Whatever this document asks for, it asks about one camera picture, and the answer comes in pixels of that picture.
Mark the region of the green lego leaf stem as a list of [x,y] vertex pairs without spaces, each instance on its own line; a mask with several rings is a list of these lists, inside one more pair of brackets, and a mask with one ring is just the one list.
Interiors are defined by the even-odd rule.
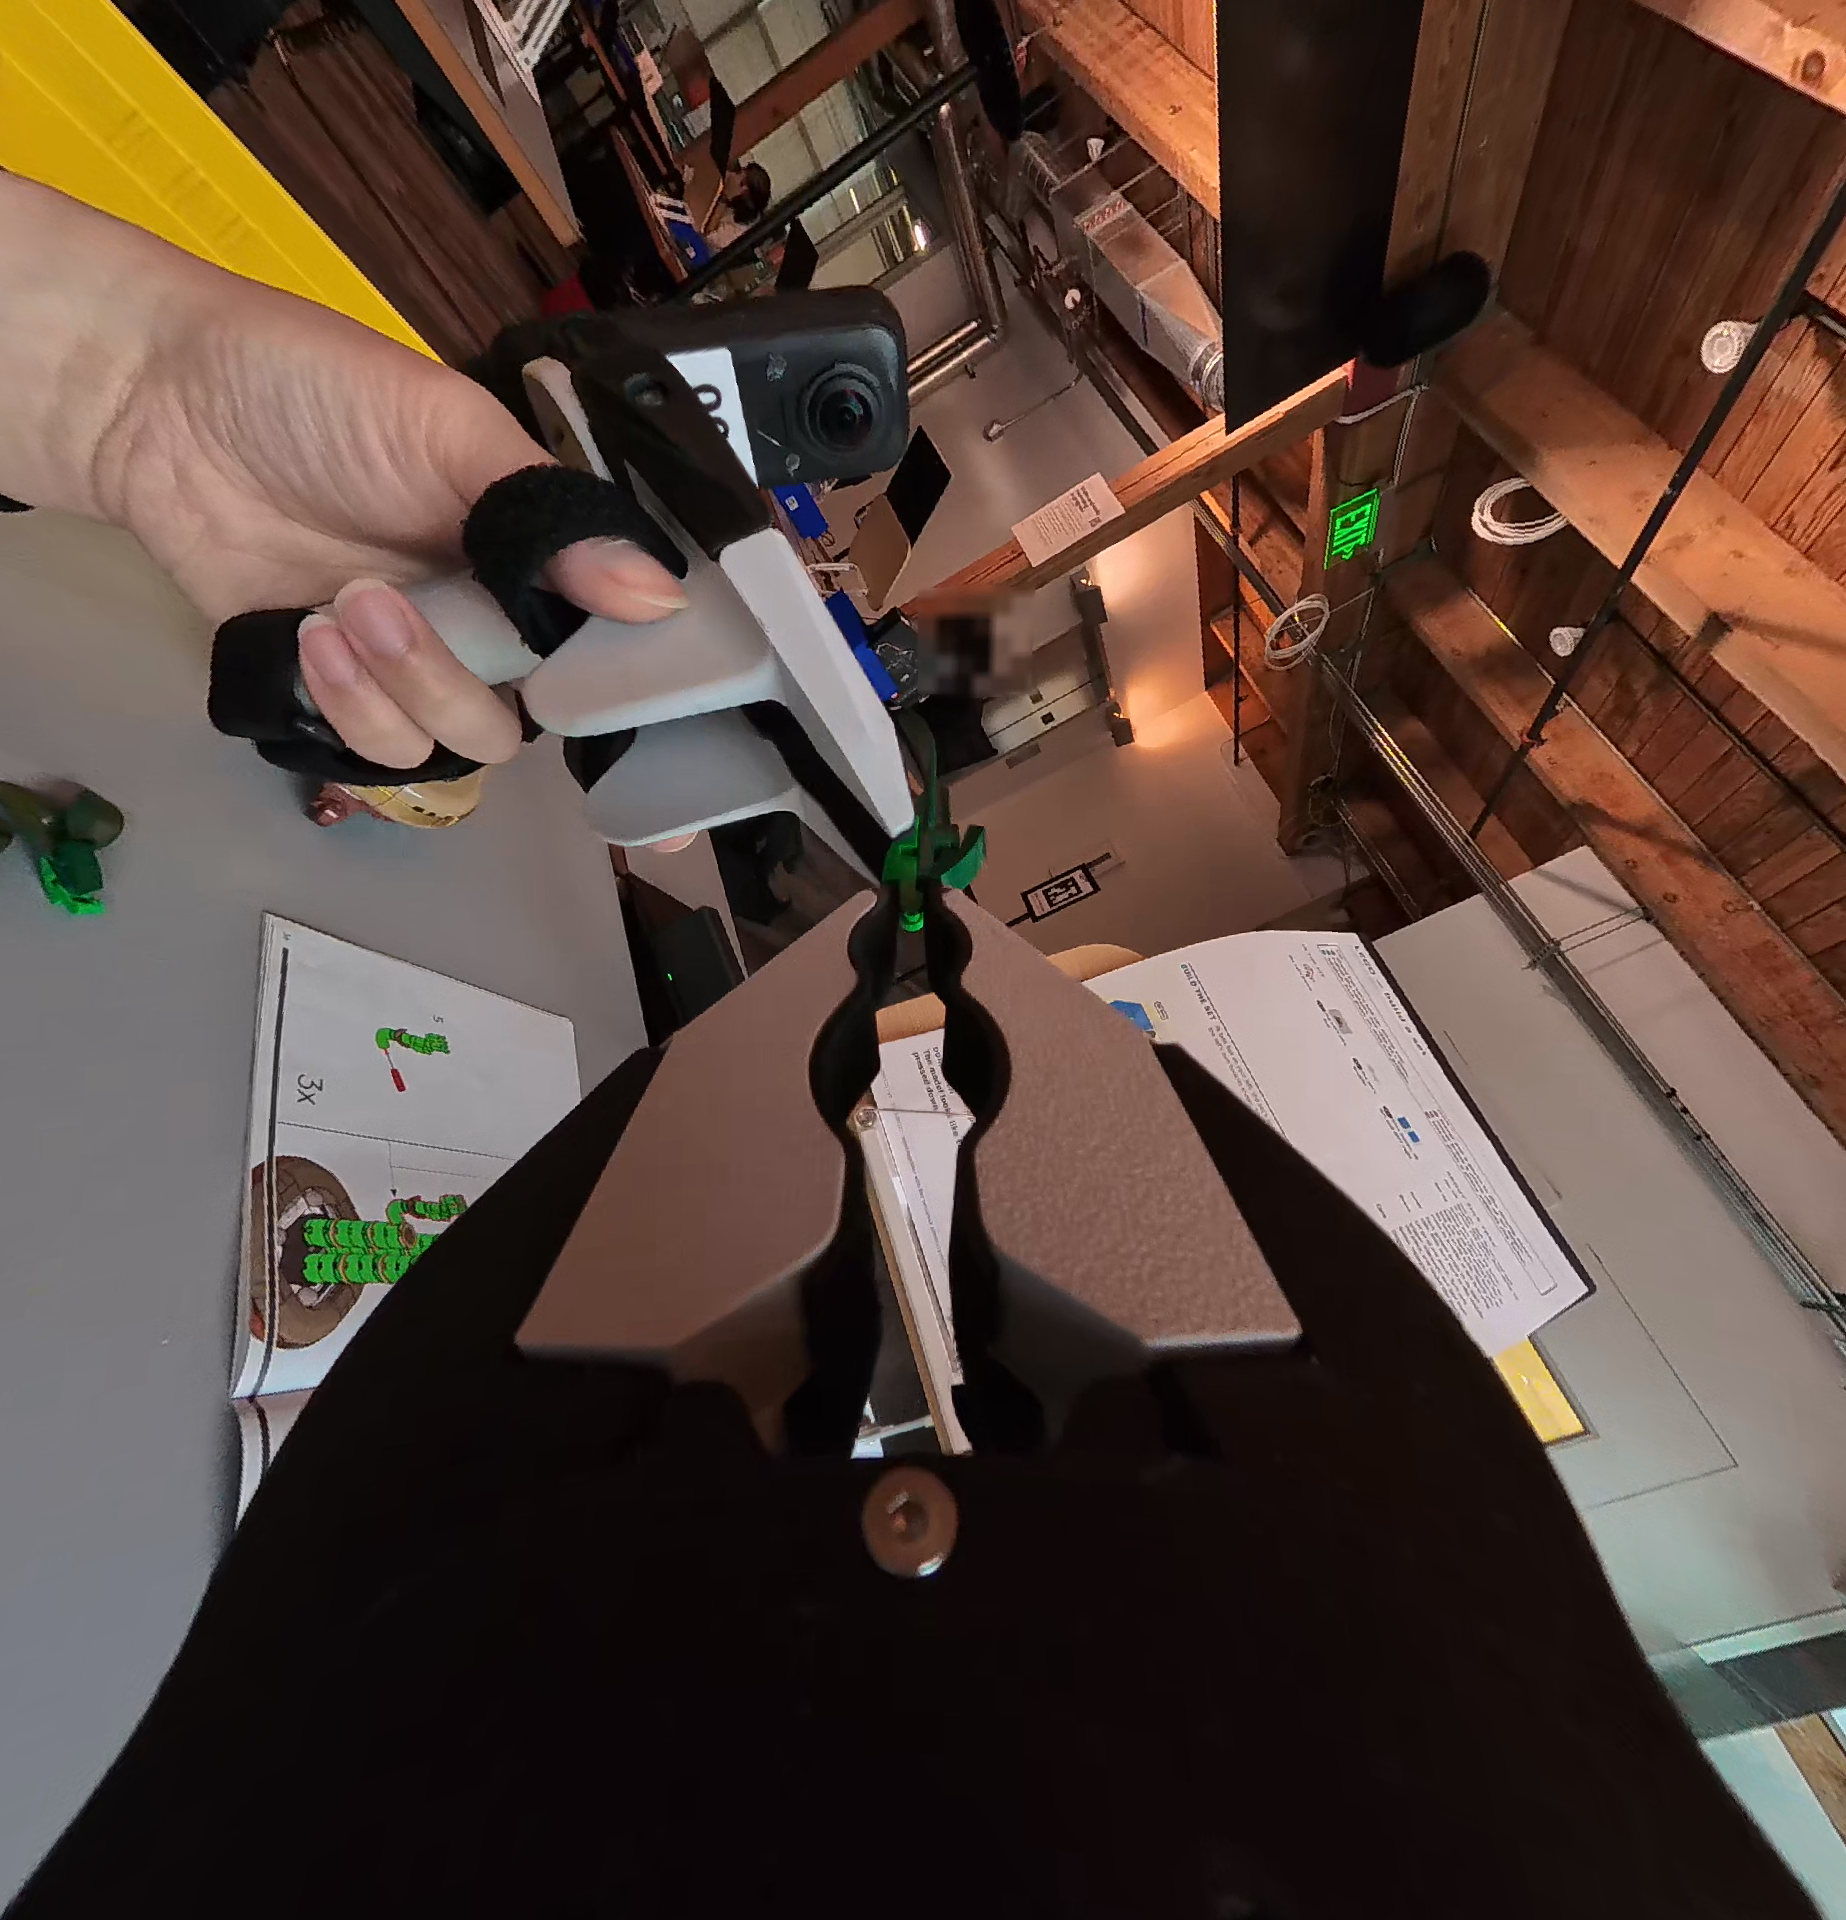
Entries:
[[986,834],[977,824],[960,828],[950,788],[944,781],[937,741],[916,708],[900,709],[895,730],[909,748],[921,786],[914,824],[891,839],[883,862],[883,882],[895,891],[903,933],[923,930],[923,891],[968,891],[986,862]]

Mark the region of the wall poster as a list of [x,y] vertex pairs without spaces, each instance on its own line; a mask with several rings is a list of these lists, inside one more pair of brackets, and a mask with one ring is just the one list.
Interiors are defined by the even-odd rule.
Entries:
[[1030,567],[1049,565],[1083,537],[1126,514],[1108,478],[1100,471],[1053,495],[1045,507],[1016,519],[1011,537]]

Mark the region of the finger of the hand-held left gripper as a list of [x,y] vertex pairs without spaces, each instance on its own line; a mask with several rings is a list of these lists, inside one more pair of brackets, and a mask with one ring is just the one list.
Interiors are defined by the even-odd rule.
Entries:
[[747,717],[799,786],[792,812],[843,841],[914,817],[888,708],[779,530],[718,557],[689,532],[685,607],[650,625],[588,619],[524,682],[524,708],[574,744],[689,717]]
[[783,755],[747,717],[689,717],[585,735],[580,788],[585,820],[618,846],[792,812],[799,791]]

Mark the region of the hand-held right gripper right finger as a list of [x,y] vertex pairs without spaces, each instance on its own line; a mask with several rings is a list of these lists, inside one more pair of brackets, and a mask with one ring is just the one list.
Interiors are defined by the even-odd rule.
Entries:
[[1102,1380],[1284,1354],[1300,1326],[1154,1045],[962,893],[925,893],[959,1142],[950,1303],[959,1425],[1035,1452]]

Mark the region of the lego instruction booklet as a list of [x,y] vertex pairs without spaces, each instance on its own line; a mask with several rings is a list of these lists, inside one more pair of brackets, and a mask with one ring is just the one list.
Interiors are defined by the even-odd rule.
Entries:
[[264,916],[232,1364],[238,1512],[393,1282],[577,1100],[567,1018]]

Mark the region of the black overhead bar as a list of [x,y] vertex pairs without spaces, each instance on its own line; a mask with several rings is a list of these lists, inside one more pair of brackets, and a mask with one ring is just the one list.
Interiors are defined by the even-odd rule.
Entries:
[[1487,308],[1485,258],[1385,287],[1420,1],[1219,1],[1224,421],[1333,368],[1402,368]]

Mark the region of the loose green lego leaves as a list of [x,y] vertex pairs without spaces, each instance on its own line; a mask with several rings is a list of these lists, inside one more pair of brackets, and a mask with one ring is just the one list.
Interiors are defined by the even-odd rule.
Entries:
[[45,791],[0,780],[0,854],[20,846],[43,899],[71,917],[105,914],[102,854],[123,832],[119,804],[94,789]]

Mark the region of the clear acrylic sign holder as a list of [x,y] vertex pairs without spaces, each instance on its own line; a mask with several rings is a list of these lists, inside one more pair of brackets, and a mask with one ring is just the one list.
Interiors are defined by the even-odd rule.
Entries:
[[909,1354],[941,1452],[971,1452],[956,1389],[962,1380],[950,1287],[959,1146],[973,1126],[941,1062],[944,1025],[880,1044],[880,1067],[850,1123],[869,1214],[903,1313]]

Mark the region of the person's left hand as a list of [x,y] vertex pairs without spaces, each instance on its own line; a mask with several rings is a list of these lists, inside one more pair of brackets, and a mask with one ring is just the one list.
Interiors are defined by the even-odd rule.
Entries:
[[301,682],[356,755],[520,751],[403,586],[547,462],[471,378],[0,171],[0,495],[122,527],[209,620],[308,607]]

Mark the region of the yellow plastic bin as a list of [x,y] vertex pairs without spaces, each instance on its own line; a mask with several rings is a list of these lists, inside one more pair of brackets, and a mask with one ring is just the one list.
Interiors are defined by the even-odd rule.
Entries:
[[107,1],[0,1],[0,167],[430,353]]

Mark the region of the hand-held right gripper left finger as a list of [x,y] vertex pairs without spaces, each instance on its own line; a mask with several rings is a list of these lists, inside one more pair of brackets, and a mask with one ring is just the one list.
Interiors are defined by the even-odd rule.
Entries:
[[529,1360],[731,1388],[768,1449],[857,1445],[880,1340],[862,1156],[874,1076],[854,893],[653,1069],[518,1328]]

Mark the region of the printed paper sheet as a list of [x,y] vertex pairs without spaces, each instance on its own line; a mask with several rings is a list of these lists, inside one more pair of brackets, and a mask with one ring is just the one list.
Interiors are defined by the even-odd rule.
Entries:
[[1357,934],[1249,930],[1088,987],[1235,1091],[1410,1258],[1485,1354],[1588,1298],[1530,1199]]

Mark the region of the yellow paper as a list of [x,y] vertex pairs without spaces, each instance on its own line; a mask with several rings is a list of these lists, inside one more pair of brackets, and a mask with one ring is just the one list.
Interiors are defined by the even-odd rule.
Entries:
[[1546,1445],[1567,1443],[1588,1433],[1582,1414],[1531,1337],[1520,1340],[1496,1354],[1494,1368]]

